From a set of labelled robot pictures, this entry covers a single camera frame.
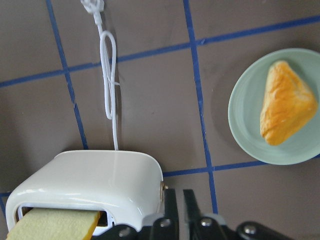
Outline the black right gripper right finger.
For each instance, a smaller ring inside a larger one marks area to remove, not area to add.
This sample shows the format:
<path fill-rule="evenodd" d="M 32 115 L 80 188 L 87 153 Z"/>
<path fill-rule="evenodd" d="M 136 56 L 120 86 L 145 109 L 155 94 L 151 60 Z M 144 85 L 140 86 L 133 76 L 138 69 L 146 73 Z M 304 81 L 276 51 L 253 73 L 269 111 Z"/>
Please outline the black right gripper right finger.
<path fill-rule="evenodd" d="M 225 220 L 215 213 L 202 213 L 192 189 L 184 189 L 183 195 L 189 239 L 224 240 L 225 232 L 222 226 L 225 225 Z"/>

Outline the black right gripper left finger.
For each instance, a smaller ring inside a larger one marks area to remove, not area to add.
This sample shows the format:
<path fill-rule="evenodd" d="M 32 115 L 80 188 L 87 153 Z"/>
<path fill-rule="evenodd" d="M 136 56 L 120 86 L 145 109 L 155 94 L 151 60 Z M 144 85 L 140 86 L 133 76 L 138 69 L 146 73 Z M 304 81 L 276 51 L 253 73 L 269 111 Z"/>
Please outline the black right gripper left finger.
<path fill-rule="evenodd" d="M 152 240 L 178 240 L 179 214 L 174 189 L 164 190 L 164 214 L 153 222 Z"/>

